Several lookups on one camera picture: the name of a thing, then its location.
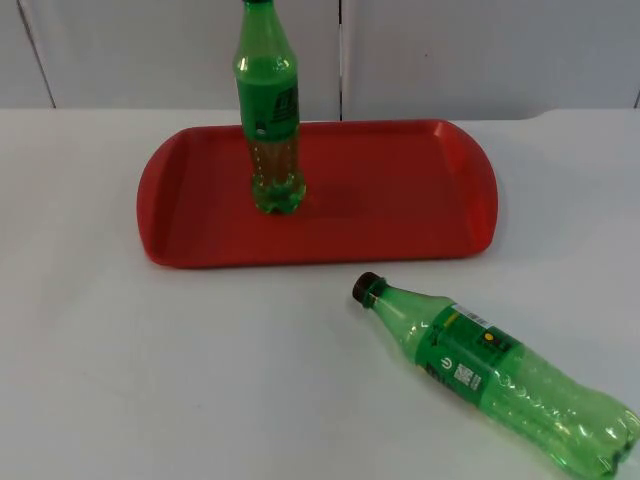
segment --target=white wall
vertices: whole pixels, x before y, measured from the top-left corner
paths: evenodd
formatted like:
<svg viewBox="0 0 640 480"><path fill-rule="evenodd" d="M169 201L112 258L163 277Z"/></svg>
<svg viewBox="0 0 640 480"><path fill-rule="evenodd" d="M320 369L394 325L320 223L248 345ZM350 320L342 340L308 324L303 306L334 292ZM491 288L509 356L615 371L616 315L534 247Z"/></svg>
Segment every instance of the white wall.
<svg viewBox="0 0 640 480"><path fill-rule="evenodd" d="M343 0L345 119L632 107L638 0Z"/></svg>
<svg viewBox="0 0 640 480"><path fill-rule="evenodd" d="M0 2L0 108L50 107L44 80L14 1Z"/></svg>
<svg viewBox="0 0 640 480"><path fill-rule="evenodd" d="M237 108L241 0L23 0L58 107ZM338 0L277 0L306 119L339 115Z"/></svg>

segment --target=green label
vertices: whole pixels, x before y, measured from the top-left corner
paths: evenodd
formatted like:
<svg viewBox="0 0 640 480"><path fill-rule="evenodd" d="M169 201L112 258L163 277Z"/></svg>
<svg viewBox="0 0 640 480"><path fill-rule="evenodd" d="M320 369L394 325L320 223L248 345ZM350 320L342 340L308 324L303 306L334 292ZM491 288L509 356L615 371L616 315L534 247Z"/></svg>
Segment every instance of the green label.
<svg viewBox="0 0 640 480"><path fill-rule="evenodd" d="M445 308L421 341L416 363L429 375L478 405L496 368L513 347L513 337L460 305Z"/></svg>
<svg viewBox="0 0 640 480"><path fill-rule="evenodd" d="M251 140L279 142L293 135L300 124L298 77L275 85L238 80L242 128Z"/></svg>

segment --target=plastic bottle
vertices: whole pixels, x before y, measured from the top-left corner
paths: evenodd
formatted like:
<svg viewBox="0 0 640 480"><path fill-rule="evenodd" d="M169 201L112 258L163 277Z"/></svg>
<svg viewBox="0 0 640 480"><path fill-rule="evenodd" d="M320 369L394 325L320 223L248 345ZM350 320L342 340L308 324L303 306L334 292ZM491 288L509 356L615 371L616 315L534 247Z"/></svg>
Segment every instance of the plastic bottle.
<svg viewBox="0 0 640 480"><path fill-rule="evenodd" d="M613 477L640 436L629 408L449 298L400 290L373 273L360 277L353 296L378 314L411 362L579 478Z"/></svg>
<svg viewBox="0 0 640 480"><path fill-rule="evenodd" d="M261 210L293 212L306 192L298 169L298 67L272 0L243 0L233 66Z"/></svg>

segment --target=plastic tray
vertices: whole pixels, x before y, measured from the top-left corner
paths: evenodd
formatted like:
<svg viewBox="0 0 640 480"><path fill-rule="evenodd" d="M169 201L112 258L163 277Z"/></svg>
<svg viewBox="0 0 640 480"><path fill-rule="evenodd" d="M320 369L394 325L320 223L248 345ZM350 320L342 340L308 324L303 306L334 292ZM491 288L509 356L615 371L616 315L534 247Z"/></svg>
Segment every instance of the plastic tray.
<svg viewBox="0 0 640 480"><path fill-rule="evenodd" d="M459 258L491 243L498 194L480 146L439 120L311 123L300 129L308 193L266 215L250 193L238 126L177 133L138 190L138 225L156 263L228 267Z"/></svg>

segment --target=table surface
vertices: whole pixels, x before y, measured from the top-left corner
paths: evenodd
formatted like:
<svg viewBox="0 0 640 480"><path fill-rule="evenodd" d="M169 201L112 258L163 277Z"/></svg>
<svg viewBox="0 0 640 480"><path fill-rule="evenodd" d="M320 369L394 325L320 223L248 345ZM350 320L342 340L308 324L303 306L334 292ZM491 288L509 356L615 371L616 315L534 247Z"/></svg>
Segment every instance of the table surface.
<svg viewBox="0 0 640 480"><path fill-rule="evenodd" d="M476 258L153 265L135 217L147 159L181 128L237 122L0 111L1 478L567 478L407 366L350 299L366 270L455 298L640 410L640 112L458 122L500 185ZM618 478L640 476L638 450Z"/></svg>

